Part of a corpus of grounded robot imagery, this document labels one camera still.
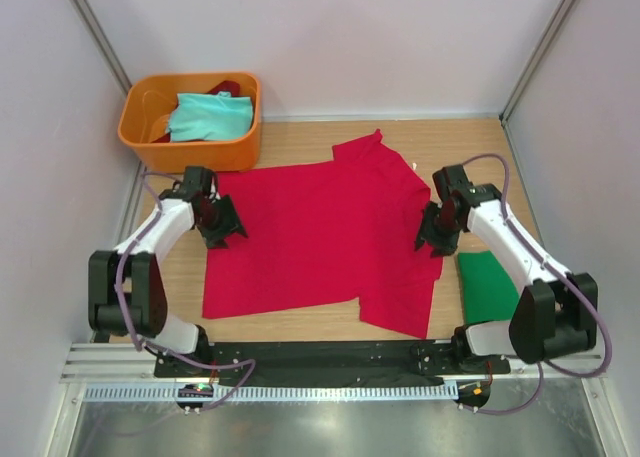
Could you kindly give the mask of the red t-shirt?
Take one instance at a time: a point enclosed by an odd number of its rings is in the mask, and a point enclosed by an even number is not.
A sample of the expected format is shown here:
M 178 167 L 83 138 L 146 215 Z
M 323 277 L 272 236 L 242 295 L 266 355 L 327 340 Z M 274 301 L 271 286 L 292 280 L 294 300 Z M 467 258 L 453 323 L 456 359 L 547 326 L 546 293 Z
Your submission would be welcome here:
M 329 161 L 225 173 L 245 228 L 207 254 L 207 319 L 359 303 L 362 322 L 423 339 L 443 262 L 415 240 L 430 189 L 381 132 Z

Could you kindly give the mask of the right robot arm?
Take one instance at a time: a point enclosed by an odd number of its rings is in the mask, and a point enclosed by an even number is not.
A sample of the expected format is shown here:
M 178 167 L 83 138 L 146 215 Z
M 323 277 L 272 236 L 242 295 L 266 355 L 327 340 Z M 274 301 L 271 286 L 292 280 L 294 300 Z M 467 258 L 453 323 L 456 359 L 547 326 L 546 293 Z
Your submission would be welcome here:
M 612 344 L 597 311 L 598 286 L 587 273 L 575 274 L 560 264 L 531 236 L 505 198 L 475 200 L 455 191 L 442 204 L 423 211 L 415 246 L 429 245 L 435 256 L 453 254 L 461 233 L 476 235 L 510 277 L 520 298 L 507 321 L 486 321 L 462 327 L 461 342 L 450 349 L 452 364 L 472 373 L 489 355 L 514 355 L 527 364 L 546 363 L 565 375 L 557 359 L 593 349 L 604 341 L 602 363 L 581 377 L 596 377 L 609 367 Z

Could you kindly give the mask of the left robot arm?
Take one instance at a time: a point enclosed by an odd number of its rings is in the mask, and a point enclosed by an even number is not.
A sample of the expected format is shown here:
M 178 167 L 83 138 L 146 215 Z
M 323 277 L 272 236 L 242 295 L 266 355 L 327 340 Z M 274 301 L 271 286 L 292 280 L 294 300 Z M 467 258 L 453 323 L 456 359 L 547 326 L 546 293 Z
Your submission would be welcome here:
M 210 250 L 225 248 L 234 234 L 247 235 L 228 195 L 162 194 L 131 236 L 90 256 L 88 318 L 93 330 L 128 336 L 136 350 L 168 355 L 199 377 L 213 363 L 208 337 L 202 327 L 170 313 L 160 270 L 174 244 L 193 229 Z

